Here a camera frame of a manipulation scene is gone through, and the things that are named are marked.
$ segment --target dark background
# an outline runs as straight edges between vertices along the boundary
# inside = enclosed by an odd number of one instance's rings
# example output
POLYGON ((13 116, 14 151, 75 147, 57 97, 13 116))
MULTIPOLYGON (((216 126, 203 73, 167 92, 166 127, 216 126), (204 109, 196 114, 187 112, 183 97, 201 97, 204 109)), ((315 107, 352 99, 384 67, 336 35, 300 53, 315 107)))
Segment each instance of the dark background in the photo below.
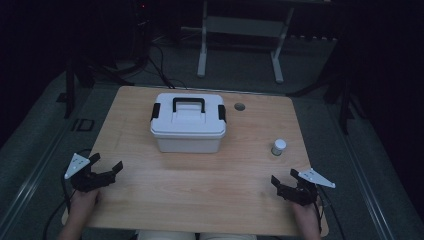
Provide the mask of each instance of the dark background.
MULTIPOLYGON (((114 59, 133 57, 127 47, 133 43, 134 19, 126 13, 140 2, 1 0, 0 146, 75 52, 91 55, 106 65, 113 65, 114 59)), ((352 91, 423 218, 423 4, 336 3, 349 6, 298 4, 289 34, 338 38, 347 59, 343 61, 347 66, 340 69, 353 73, 349 75, 352 91)), ((249 10, 237 1, 224 4, 233 13, 249 10)), ((202 1, 163 0, 147 7, 152 7, 152 23, 176 40, 180 26, 201 26, 202 1)))

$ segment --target tabletop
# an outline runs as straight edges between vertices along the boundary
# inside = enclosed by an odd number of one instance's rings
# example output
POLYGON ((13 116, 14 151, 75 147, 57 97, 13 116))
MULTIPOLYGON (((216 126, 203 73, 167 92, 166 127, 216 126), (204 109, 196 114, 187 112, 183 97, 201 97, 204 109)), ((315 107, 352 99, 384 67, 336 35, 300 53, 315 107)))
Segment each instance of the tabletop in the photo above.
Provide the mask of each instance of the tabletop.
MULTIPOLYGON (((119 161, 116 183, 102 189, 90 227, 256 235, 298 235, 290 203, 277 196, 271 175, 296 186, 290 169, 310 162, 292 101, 248 93, 124 86, 118 90, 92 154, 105 172, 119 161), (213 154, 161 153, 150 131, 159 93, 218 94, 227 129, 213 154), (245 109, 235 109, 235 104, 245 109), (271 153, 282 138, 282 155, 271 153)), ((323 217, 322 235, 328 226, 323 217)))

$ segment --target human arm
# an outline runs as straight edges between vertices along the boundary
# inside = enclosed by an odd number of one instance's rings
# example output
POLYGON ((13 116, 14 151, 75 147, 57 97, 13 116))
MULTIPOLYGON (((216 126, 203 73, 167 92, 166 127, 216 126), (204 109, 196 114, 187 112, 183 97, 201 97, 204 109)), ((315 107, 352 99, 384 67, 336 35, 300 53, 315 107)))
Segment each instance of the human arm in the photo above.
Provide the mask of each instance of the human arm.
POLYGON ((313 204, 301 206, 294 202, 291 204, 297 226, 305 240, 321 239, 315 206, 313 204))
POLYGON ((71 210, 65 226, 59 234, 58 240, 78 240, 85 224, 93 212, 100 190, 90 192, 76 191, 71 199, 71 210))

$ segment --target white storage box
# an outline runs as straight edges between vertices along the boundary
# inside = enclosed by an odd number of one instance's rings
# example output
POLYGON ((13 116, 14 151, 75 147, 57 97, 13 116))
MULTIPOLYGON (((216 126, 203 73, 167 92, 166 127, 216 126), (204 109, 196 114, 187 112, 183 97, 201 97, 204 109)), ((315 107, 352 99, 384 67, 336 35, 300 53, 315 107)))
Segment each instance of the white storage box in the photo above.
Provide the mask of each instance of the white storage box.
POLYGON ((161 152, 218 152, 226 130, 224 101, 215 94, 161 93, 150 130, 161 152))

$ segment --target box lid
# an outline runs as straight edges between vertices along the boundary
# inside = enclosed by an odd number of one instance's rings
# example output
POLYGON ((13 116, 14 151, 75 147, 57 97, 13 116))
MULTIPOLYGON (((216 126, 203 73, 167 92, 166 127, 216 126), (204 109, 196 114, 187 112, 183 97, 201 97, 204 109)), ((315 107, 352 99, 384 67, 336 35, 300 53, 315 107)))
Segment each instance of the box lid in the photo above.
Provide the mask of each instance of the box lid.
POLYGON ((224 101, 216 94, 161 93, 152 112, 156 137, 222 137, 226 119, 224 101))

